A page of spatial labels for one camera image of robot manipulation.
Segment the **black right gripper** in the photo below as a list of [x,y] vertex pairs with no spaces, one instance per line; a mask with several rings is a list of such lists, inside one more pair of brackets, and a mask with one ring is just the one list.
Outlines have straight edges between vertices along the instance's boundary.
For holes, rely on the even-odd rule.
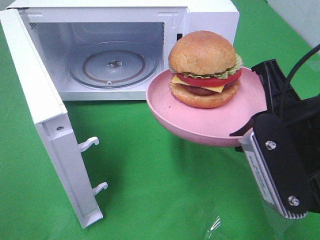
[[[263,61],[251,68],[260,79],[264,90],[266,110],[263,114],[280,114],[281,91],[286,77],[276,59]],[[308,212],[320,211],[320,97],[305,100],[289,86],[284,93],[283,115],[279,117],[288,129],[299,160],[307,176],[312,194],[312,204]],[[254,125],[254,118],[240,129],[229,134],[242,138]],[[236,152],[253,152],[249,143],[234,147]]]

